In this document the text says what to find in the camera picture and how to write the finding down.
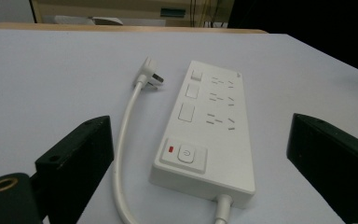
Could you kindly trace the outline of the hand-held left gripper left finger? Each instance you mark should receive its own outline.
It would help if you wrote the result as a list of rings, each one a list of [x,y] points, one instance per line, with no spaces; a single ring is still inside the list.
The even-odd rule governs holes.
[[[35,162],[42,213],[50,224],[76,224],[114,160],[111,121],[90,119]]]

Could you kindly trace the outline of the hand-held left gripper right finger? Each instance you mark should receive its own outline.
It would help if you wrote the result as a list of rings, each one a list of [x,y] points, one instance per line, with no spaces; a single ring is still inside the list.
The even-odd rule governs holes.
[[[287,159],[346,224],[358,223],[358,139],[307,115],[293,115]]]

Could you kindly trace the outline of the white power strip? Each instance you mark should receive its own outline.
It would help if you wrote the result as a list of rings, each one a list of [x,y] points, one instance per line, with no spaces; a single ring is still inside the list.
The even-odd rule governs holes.
[[[190,63],[150,182],[211,201],[225,194],[245,207],[255,178],[241,73]]]

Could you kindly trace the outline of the white paper sheets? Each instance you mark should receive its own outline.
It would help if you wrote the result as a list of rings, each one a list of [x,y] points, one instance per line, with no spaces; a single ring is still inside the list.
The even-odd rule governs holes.
[[[122,25],[123,22],[118,18],[107,17],[74,17],[74,16],[54,16],[54,21],[58,24],[81,24],[81,25]]]

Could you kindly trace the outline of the light wooden table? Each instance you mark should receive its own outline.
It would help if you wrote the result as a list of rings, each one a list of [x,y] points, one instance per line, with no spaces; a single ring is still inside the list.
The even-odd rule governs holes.
[[[0,22],[0,29],[4,30],[38,30],[38,31],[79,31],[79,32],[180,32],[180,33],[216,33],[216,34],[268,34],[260,29],[231,29],[204,27],[161,27],[161,26],[110,26],[83,24],[48,24]]]

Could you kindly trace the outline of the beige cabinet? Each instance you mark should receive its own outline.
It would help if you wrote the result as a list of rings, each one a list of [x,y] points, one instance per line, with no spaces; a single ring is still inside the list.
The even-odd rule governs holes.
[[[63,15],[165,20],[168,26],[228,22],[235,0],[30,0],[35,19]]]

